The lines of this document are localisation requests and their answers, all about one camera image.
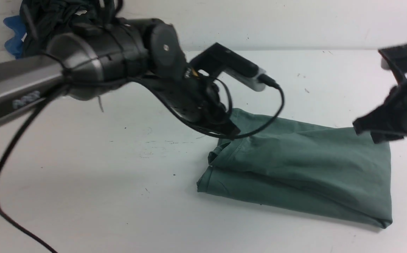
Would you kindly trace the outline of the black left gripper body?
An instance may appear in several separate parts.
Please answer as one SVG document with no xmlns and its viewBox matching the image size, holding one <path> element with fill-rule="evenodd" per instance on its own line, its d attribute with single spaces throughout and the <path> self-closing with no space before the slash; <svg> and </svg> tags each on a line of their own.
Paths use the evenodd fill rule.
<svg viewBox="0 0 407 253">
<path fill-rule="evenodd" d="M 217 78 L 192 76 L 179 81 L 154 77 L 154 95 L 179 118 L 196 127 L 231 127 L 232 106 L 219 97 Z"/>
</svg>

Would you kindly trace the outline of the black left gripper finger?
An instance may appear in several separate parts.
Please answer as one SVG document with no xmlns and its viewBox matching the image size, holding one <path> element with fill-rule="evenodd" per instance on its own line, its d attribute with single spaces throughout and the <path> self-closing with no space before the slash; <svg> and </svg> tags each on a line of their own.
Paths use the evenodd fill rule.
<svg viewBox="0 0 407 253">
<path fill-rule="evenodd" d="M 240 133 L 240 129 L 231 121 L 227 120 L 220 124 L 211 124 L 211 133 L 218 139 L 235 140 Z"/>
</svg>

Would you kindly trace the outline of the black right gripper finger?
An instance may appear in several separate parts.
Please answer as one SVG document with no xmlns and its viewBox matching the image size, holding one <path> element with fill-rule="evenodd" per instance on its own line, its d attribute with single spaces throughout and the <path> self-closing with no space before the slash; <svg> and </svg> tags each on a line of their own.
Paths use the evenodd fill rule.
<svg viewBox="0 0 407 253">
<path fill-rule="evenodd" d="M 370 133 L 375 144 L 398 141 L 405 138 L 403 131 L 396 125 L 396 122 L 384 105 L 378 106 L 362 117 L 358 117 L 353 121 L 353 128 L 358 136 L 366 132 Z"/>
</svg>

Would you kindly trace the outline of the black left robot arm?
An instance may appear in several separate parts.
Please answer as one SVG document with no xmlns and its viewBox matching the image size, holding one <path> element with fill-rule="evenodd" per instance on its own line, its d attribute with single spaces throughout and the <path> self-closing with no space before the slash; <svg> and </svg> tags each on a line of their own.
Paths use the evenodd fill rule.
<svg viewBox="0 0 407 253">
<path fill-rule="evenodd" d="M 0 127 L 49 96 L 88 101 L 129 82 L 143 85 L 179 120 L 202 134 L 233 139 L 230 120 L 209 78 L 186 60 L 172 25 L 159 19 L 77 24 L 36 56 L 0 63 Z"/>
</svg>

